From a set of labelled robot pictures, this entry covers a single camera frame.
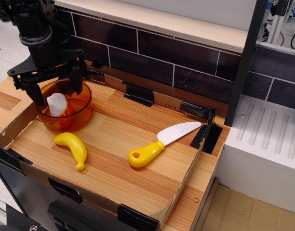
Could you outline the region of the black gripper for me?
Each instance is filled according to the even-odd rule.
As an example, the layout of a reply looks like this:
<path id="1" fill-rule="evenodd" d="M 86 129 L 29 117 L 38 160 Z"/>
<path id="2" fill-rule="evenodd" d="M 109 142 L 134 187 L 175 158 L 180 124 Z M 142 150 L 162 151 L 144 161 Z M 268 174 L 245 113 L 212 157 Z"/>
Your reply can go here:
<path id="1" fill-rule="evenodd" d="M 22 63 L 8 70 L 17 89 L 23 89 L 32 101 L 44 106 L 44 98 L 37 83 L 59 75 L 68 74 L 74 91 L 79 95 L 83 90 L 83 73 L 86 63 L 84 50 L 61 48 L 48 40 L 21 38 L 29 49 L 30 56 Z"/>

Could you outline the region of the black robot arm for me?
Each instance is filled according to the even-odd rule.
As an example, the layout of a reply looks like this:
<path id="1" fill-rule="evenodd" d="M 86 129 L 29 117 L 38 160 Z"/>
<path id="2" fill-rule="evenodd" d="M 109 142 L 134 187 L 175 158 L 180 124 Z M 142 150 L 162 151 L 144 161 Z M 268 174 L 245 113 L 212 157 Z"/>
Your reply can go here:
<path id="1" fill-rule="evenodd" d="M 37 105 L 45 104 L 40 82 L 68 76 L 77 94 L 83 89 L 84 50 L 63 47 L 70 34 L 68 28 L 55 19 L 54 4 L 53 0 L 0 0 L 3 18 L 17 27 L 20 42 L 30 52 L 25 61 L 7 74 L 13 78 L 16 89 L 26 91 Z"/>

